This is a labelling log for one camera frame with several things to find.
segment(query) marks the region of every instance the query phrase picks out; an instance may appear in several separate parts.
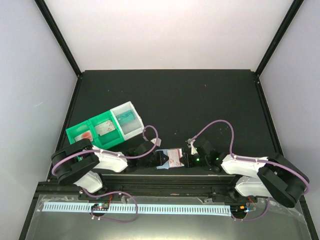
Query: black table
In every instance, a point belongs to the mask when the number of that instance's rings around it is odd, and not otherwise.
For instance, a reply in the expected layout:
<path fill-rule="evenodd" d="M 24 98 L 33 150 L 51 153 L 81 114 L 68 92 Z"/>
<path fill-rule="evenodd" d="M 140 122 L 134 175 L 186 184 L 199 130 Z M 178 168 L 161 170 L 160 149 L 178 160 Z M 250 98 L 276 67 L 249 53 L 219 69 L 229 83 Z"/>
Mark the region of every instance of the black table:
<path fill-rule="evenodd" d="M 234 128 L 234 153 L 269 156 L 275 148 L 257 84 L 250 70 L 87 70 L 81 77 L 66 128 L 131 101 L 144 125 L 153 125 L 158 130 L 161 148 L 186 148 L 186 140 L 204 126 L 224 119 Z M 147 136 L 150 139 L 154 133 L 147 131 Z M 211 126 L 202 136 L 218 151 L 229 152 L 231 132 L 225 123 Z M 139 135 L 111 150 L 124 151 L 143 141 Z M 64 136 L 63 147 L 68 145 Z M 130 174 L 212 175 L 213 172 L 201 167 L 180 167 L 147 168 Z"/>

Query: gray wall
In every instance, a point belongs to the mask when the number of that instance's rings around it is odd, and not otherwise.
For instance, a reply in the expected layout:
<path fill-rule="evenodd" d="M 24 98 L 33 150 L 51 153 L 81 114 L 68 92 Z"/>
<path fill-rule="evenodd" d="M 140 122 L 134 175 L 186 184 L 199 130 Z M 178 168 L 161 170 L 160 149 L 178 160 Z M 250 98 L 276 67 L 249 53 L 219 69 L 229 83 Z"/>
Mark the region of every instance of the gray wall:
<path fill-rule="evenodd" d="M 0 239 L 18 239 L 76 83 L 33 0 L 0 3 Z"/>
<path fill-rule="evenodd" d="M 302 4 L 261 82 L 286 157 L 310 178 L 306 195 L 320 233 L 320 1 Z"/>
<path fill-rule="evenodd" d="M 84 71 L 255 70 L 292 1 L 45 2 Z"/>

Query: pink cable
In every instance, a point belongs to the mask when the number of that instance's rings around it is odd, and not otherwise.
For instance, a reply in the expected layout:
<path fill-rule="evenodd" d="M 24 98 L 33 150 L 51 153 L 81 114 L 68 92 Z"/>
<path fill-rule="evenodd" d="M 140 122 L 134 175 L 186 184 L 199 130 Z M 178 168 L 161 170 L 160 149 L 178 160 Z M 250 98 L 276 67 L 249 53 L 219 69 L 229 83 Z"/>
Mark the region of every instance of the pink cable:
<path fill-rule="evenodd" d="M 149 141 L 148 138 L 147 138 L 146 135 L 145 135 L 145 131 L 146 131 L 146 128 L 144 128 L 143 131 L 142 131 L 142 138 L 143 138 L 145 141 Z"/>
<path fill-rule="evenodd" d="M 108 195 L 112 195 L 112 194 L 124 194 L 124 195 L 127 195 L 128 197 L 130 197 L 133 200 L 134 204 L 135 204 L 135 214 L 134 214 L 134 217 L 132 219 L 130 219 L 130 220 L 117 220 L 117 219 L 113 219 L 113 218 L 109 218 L 109 217 L 94 216 L 94 209 L 91 211 L 91 216 L 93 218 L 100 218 L 100 219 L 103 219 L 103 220 L 109 220 L 109 221 L 116 222 L 116 223 L 128 224 L 128 223 L 131 223 L 134 220 L 136 220 L 137 217 L 138 217 L 138 204 L 137 204 L 137 201 L 135 200 L 135 198 L 132 195 L 130 195 L 127 192 L 124 192 L 124 191 L 111 191 L 111 192 L 107 192 L 107 193 L 104 193 L 104 194 L 101 194 L 101 195 L 93 195 L 93 194 L 91 194 L 90 192 L 88 192 L 84 188 L 83 188 L 83 191 L 85 192 L 85 194 L 87 194 L 91 198 L 102 198 L 102 197 L 105 197 L 105 196 L 108 196 Z"/>
<path fill-rule="evenodd" d="M 152 125 L 147 125 L 144 127 L 143 131 L 142 131 L 142 134 L 143 134 L 143 138 L 145 138 L 144 136 L 144 132 L 147 128 L 152 128 L 155 132 L 155 144 L 153 145 L 153 147 L 147 151 L 146 153 L 144 154 L 141 154 L 139 156 L 119 156 L 118 153 L 116 152 L 113 152 L 113 151 L 108 151 L 108 150 L 103 150 L 102 152 L 100 152 L 100 150 L 95 150 L 95 149 L 91 149 L 91 150 L 85 150 L 85 151 L 80 151 L 80 152 L 77 152 L 75 154 L 72 154 L 70 156 L 67 156 L 66 158 L 62 159 L 61 161 L 59 161 L 55 166 L 53 166 L 52 170 L 51 170 L 51 173 L 52 175 L 56 176 L 56 170 L 59 166 L 61 166 L 62 164 L 64 164 L 65 162 L 75 158 L 75 157 L 78 157 L 78 156 L 81 156 L 81 155 L 85 155 L 85 154 L 89 154 L 89 153 L 103 153 L 103 154 L 110 154 L 110 155 L 113 155 L 113 156 L 117 156 L 119 158 L 122 158 L 122 159 L 139 159 L 139 158 L 143 158 L 145 156 L 147 156 L 148 154 L 152 153 L 152 151 L 156 148 L 156 143 L 158 142 L 159 140 L 159 135 L 158 135 L 158 131 L 157 129 L 152 126 Z"/>
<path fill-rule="evenodd" d="M 239 161 L 245 161 L 245 162 L 254 162 L 254 163 L 263 163 L 263 164 L 270 164 L 270 165 L 273 165 L 273 166 L 276 166 L 276 167 L 279 167 L 281 169 L 284 169 L 286 171 L 288 171 L 289 173 L 295 175 L 297 178 L 299 178 L 304 184 L 305 184 L 305 190 L 304 190 L 304 193 L 303 194 L 307 194 L 309 191 L 310 191 L 310 184 L 308 183 L 308 181 L 303 177 L 301 176 L 299 173 L 297 173 L 296 171 L 284 166 L 284 165 L 281 165 L 279 163 L 276 163 L 276 162 L 273 162 L 273 161 L 267 161 L 267 160 L 259 160 L 259 159 L 251 159 L 251 158 L 248 158 L 248 157 L 245 157 L 245 156 L 236 156 L 233 152 L 232 152 L 232 148 L 233 148 L 233 145 L 234 145 L 234 140 L 235 140 L 235 131 L 234 131 L 234 128 L 232 127 L 232 125 L 230 124 L 230 122 L 226 121 L 226 120 L 215 120 L 213 122 L 210 122 L 207 126 L 205 126 L 197 135 L 195 135 L 193 138 L 191 138 L 191 141 L 195 140 L 197 137 L 199 137 L 200 134 L 202 134 L 208 127 L 210 127 L 211 125 L 213 124 L 216 124 L 216 123 L 226 123 L 228 124 L 228 126 L 230 127 L 230 130 L 231 130 L 231 142 L 230 142 L 230 147 L 229 147 L 229 152 L 230 152 L 230 155 L 233 159 L 235 160 L 239 160 Z"/>

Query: paper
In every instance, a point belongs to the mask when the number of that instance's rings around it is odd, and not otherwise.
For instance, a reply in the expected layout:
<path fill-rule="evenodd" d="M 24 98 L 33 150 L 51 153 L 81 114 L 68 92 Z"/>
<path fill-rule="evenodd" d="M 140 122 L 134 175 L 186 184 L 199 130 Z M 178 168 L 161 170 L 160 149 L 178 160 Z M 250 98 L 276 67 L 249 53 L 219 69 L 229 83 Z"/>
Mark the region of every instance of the paper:
<path fill-rule="evenodd" d="M 175 168 L 175 167 L 182 167 L 184 166 L 180 162 L 180 158 L 182 157 L 182 149 L 181 148 L 176 148 L 176 149 L 169 149 L 167 151 L 167 156 L 169 157 L 169 166 L 170 168 Z"/>
<path fill-rule="evenodd" d="M 80 141 L 81 139 L 89 139 L 91 142 L 94 140 L 94 138 L 92 137 L 92 133 L 91 133 L 90 130 L 85 131 L 84 133 L 82 133 L 82 134 L 80 134 L 80 135 L 78 135 L 78 136 L 76 136 L 76 137 L 74 138 L 74 140 L 75 140 L 76 142 Z"/>
<path fill-rule="evenodd" d="M 170 169 L 184 166 L 184 164 L 180 162 L 180 158 L 182 157 L 181 148 L 161 149 L 157 151 L 162 151 L 164 155 L 169 157 L 169 160 L 166 161 L 163 165 L 157 166 L 156 169 Z"/>
<path fill-rule="evenodd" d="M 100 123 L 99 125 L 95 126 L 94 128 L 95 128 L 96 133 L 100 136 L 108 134 L 108 133 L 116 130 L 115 125 L 111 120 Z"/>
<path fill-rule="evenodd" d="M 152 142 L 153 144 L 155 144 L 156 138 L 152 139 L 150 142 Z M 156 145 L 157 145 L 158 147 L 160 147 L 160 145 L 161 145 L 161 139 L 160 139 L 160 138 L 158 138 L 158 141 L 156 142 Z"/>

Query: green container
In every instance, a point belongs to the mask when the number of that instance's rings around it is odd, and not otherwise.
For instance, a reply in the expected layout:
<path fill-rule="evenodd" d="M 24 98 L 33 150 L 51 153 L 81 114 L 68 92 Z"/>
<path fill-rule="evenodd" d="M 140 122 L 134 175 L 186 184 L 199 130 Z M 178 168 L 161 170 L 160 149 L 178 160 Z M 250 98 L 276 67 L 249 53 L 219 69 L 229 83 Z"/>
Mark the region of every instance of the green container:
<path fill-rule="evenodd" d="M 66 135 L 71 144 L 87 138 L 93 145 L 107 150 L 141 134 L 143 129 L 141 118 L 129 101 L 68 128 Z"/>

